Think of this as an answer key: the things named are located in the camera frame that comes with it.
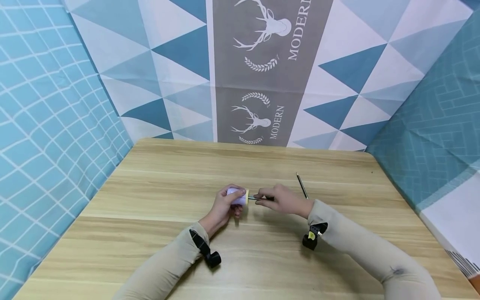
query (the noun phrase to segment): black buckle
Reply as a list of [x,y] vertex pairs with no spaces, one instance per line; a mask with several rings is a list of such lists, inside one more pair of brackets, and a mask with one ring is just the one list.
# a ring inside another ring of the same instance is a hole
[[200,249],[200,254],[204,257],[207,266],[211,269],[215,268],[222,262],[222,258],[217,251],[210,253],[210,247],[207,243],[195,232],[195,230],[190,229],[190,235],[192,237],[195,246]]
[[327,228],[327,222],[311,225],[308,234],[303,236],[302,245],[310,250],[315,250],[318,239],[327,231]]

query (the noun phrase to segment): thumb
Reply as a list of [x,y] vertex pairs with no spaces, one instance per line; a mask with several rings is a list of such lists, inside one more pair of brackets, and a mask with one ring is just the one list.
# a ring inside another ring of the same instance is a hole
[[238,190],[236,192],[231,193],[230,195],[225,196],[225,200],[228,202],[228,204],[231,204],[233,201],[242,197],[244,194],[245,194],[245,190]]
[[255,201],[256,205],[265,206],[272,210],[278,210],[278,203],[270,200],[257,200]]

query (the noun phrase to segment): laurel wreath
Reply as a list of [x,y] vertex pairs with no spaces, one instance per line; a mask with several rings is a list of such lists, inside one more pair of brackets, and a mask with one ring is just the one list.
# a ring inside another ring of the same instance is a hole
[[268,63],[265,64],[256,64],[253,63],[248,57],[245,56],[245,64],[250,67],[250,69],[257,71],[257,72],[266,72],[273,69],[278,64],[278,54],[276,58],[272,58]]
[[259,142],[261,142],[262,140],[264,139],[264,137],[259,137],[258,139],[255,139],[253,141],[248,141],[248,140],[245,140],[244,138],[242,138],[241,136],[239,136],[239,140],[241,140],[242,142],[246,143],[246,144],[250,144],[250,145],[255,145],[255,144],[258,144]]
[[262,93],[259,93],[259,92],[252,92],[252,93],[248,93],[246,94],[245,96],[243,96],[241,98],[242,102],[247,100],[247,99],[250,99],[250,98],[257,98],[257,99],[260,99],[265,105],[267,105],[267,107],[270,106],[270,100],[268,99],[267,96],[265,96],[264,94]]

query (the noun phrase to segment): beige long-sleeve shirt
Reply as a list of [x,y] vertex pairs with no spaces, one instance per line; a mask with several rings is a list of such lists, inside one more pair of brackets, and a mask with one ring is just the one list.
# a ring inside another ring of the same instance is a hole
[[[413,258],[325,203],[315,200],[308,223],[321,222],[328,222],[323,240],[350,255],[380,281],[384,287],[385,300],[441,299],[428,271]],[[183,273],[200,257],[200,251],[189,233],[191,228],[209,243],[205,229],[198,223],[193,224],[141,265],[113,299],[165,299]]]

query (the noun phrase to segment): wood grain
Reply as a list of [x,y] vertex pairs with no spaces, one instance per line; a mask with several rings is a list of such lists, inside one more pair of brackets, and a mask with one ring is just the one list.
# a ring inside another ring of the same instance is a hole
[[[113,172],[15,297],[109,299],[149,256],[210,209],[222,186],[275,183],[389,240],[429,270],[444,299],[480,299],[367,153],[144,139]],[[301,246],[307,225],[250,205],[213,240],[211,272],[195,264],[170,299],[382,299],[382,287],[351,258],[322,243]]]

